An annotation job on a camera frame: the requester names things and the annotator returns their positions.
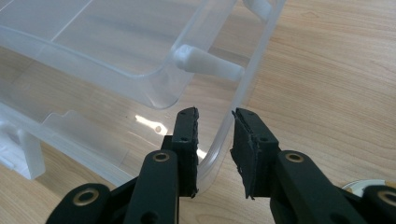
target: transparent plastic container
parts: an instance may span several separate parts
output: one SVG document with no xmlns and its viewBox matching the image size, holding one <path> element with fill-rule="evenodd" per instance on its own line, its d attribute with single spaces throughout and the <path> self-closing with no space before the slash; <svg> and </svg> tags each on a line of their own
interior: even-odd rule
<svg viewBox="0 0 396 224">
<path fill-rule="evenodd" d="M 196 106 L 205 187 L 283 4 L 1 1 L 0 114 L 120 185 Z"/>
</svg>

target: plastic latch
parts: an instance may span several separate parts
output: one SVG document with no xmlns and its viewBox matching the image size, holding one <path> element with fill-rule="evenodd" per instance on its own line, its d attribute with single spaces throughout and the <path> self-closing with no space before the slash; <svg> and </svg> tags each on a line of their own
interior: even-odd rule
<svg viewBox="0 0 396 224">
<path fill-rule="evenodd" d="M 176 66 L 186 72 L 224 77 L 232 81 L 239 80 L 245 73 L 240 65 L 189 45 L 179 47 L 174 53 L 174 60 Z"/>
<path fill-rule="evenodd" d="M 270 16 L 272 6 L 266 0 L 244 0 L 244 5 L 251 12 L 260 18 L 263 22 L 267 22 Z"/>
<path fill-rule="evenodd" d="M 45 172 L 40 141 L 1 118 L 0 163 L 27 179 L 34 179 Z"/>
</svg>

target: wooden table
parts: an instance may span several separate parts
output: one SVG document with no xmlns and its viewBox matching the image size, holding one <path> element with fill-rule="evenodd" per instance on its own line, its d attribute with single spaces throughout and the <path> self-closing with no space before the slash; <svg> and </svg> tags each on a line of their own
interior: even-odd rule
<svg viewBox="0 0 396 224">
<path fill-rule="evenodd" d="M 396 181 L 396 2 L 290 0 L 262 58 L 248 109 L 283 149 L 309 155 L 336 186 Z M 0 166 L 0 222 L 43 223 L 72 188 L 108 184 L 43 144 L 47 172 L 29 181 Z M 246 200 L 227 153 L 213 185 L 180 202 L 181 223 L 272 223 Z"/>
</svg>

